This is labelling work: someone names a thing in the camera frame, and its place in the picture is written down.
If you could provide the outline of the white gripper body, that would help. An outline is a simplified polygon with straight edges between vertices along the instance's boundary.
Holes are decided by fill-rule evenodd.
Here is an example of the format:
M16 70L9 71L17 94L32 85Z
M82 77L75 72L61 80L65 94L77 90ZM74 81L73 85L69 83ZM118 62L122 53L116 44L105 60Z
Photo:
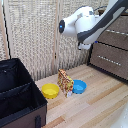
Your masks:
M89 50L91 47L91 44L83 44L83 43L78 43L78 49L79 50L82 50L82 49L85 49L85 50Z

